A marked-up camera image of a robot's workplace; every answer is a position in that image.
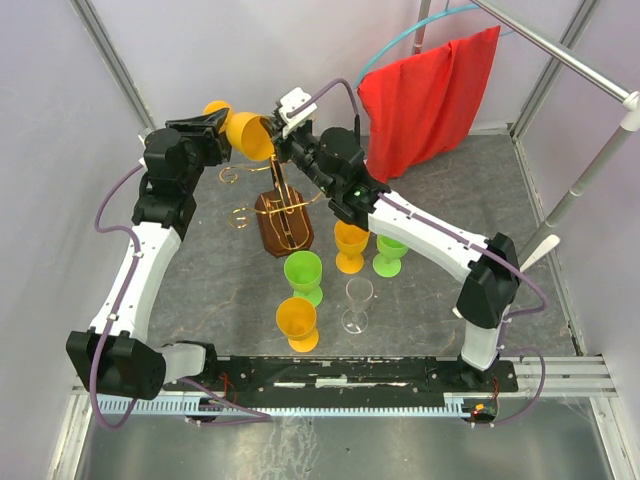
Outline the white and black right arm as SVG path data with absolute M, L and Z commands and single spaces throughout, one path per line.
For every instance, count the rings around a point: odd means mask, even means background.
M 501 322 L 520 286 L 510 238 L 491 239 L 454 227 L 375 180 L 357 129 L 332 127 L 320 137 L 311 123 L 291 127 L 283 115 L 265 123 L 279 159 L 292 162 L 328 198 L 343 222 L 397 241 L 436 263 L 462 286 L 456 309 L 466 322 L 459 382 L 478 391 L 494 377 Z

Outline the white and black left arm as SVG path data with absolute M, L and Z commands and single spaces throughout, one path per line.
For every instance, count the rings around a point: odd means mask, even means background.
M 92 396 L 154 399 L 182 377 L 199 390 L 215 387 L 221 368 L 212 345 L 178 341 L 159 349 L 147 343 L 159 287 L 196 210 L 194 192 L 204 169 L 227 162 L 223 130 L 228 106 L 166 122 L 148 134 L 133 173 L 140 177 L 129 238 L 114 284 L 85 331 L 73 331 L 67 354 Z

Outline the gold wire glass rack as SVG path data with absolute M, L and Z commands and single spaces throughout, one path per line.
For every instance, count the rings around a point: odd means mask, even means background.
M 322 197 L 318 193 L 310 200 L 292 187 L 286 177 L 284 166 L 272 155 L 267 165 L 251 167 L 249 165 L 225 167 L 219 173 L 219 179 L 225 184 L 238 180 L 237 170 L 255 173 L 269 171 L 273 188 L 260 193 L 253 206 L 234 209 L 228 217 L 228 223 L 235 229 L 243 229 L 249 225 L 250 216 L 254 215 L 259 227 L 264 249 L 272 256 L 279 258 L 293 252 L 308 250 L 314 240 L 307 207 Z

